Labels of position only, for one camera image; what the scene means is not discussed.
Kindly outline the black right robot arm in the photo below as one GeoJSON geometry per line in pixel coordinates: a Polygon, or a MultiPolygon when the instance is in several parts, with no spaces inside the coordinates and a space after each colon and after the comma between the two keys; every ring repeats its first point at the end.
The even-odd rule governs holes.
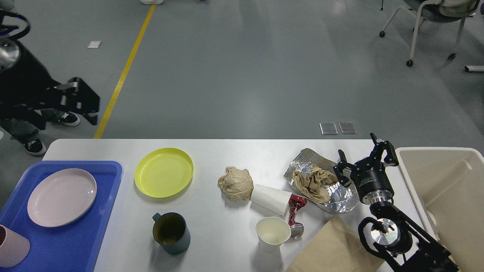
{"type": "Polygon", "coordinates": [[[358,225],[363,248],[394,272],[457,272],[451,253],[394,205],[385,168],[399,165],[395,148],[374,133],[370,136],[374,147],[368,157],[351,164],[339,150],[340,161],[333,168],[339,183],[354,184],[360,202],[369,206],[372,217],[358,225]]]}

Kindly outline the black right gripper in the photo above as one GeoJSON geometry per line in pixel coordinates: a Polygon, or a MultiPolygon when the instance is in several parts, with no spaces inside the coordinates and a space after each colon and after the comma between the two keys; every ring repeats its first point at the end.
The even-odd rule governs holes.
{"type": "Polygon", "coordinates": [[[357,161],[352,169],[352,165],[346,160],[344,151],[339,149],[340,160],[333,167],[339,184],[349,187],[351,178],[361,203],[367,205],[382,201],[390,202],[393,199],[394,190],[385,172],[385,167],[399,165],[396,150],[390,141],[383,141],[374,133],[370,133],[370,137],[374,143],[370,157],[357,161]],[[344,169],[351,170],[350,178],[344,175],[344,169]]]}

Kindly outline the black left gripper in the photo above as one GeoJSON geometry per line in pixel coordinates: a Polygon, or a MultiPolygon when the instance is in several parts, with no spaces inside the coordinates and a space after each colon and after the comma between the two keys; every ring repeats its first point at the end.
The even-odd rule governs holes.
{"type": "Polygon", "coordinates": [[[45,130],[47,121],[35,110],[54,109],[77,113],[91,125],[98,124],[100,96],[83,79],[73,77],[57,85],[46,67],[19,41],[1,40],[1,55],[4,53],[13,58],[1,58],[1,119],[17,119],[45,130]]]}

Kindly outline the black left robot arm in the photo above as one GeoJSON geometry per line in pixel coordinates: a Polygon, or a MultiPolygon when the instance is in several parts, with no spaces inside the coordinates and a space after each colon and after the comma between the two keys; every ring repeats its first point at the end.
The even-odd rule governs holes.
{"type": "Polygon", "coordinates": [[[1,119],[19,119],[43,130],[46,121],[38,110],[60,110],[82,115],[91,125],[98,124],[100,98],[79,77],[67,83],[55,81],[47,69],[20,42],[31,25],[21,14],[1,11],[1,18],[25,21],[19,31],[17,25],[1,24],[1,119]]]}

